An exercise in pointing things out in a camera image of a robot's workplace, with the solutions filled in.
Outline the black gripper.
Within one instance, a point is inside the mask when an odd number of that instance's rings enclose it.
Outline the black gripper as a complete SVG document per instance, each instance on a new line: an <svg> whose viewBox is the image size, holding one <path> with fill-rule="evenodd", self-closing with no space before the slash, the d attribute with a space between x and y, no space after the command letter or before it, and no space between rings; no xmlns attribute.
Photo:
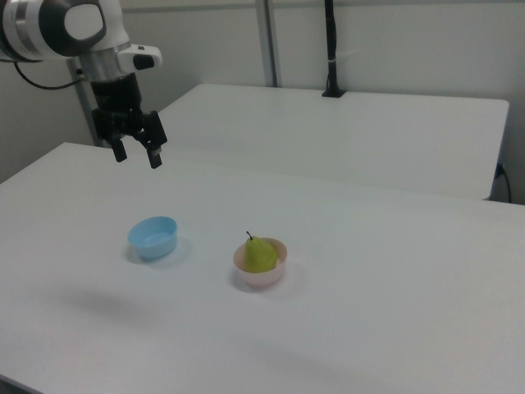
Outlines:
<svg viewBox="0 0 525 394"><path fill-rule="evenodd" d="M142 95L134 73L116 80L92 82L97 107L92 111L98 138L112 147L118 163L127 159L121 141L131 136L147 151L150 167L162 165L162 146L167 142L158 112L145 112Z"/></svg>

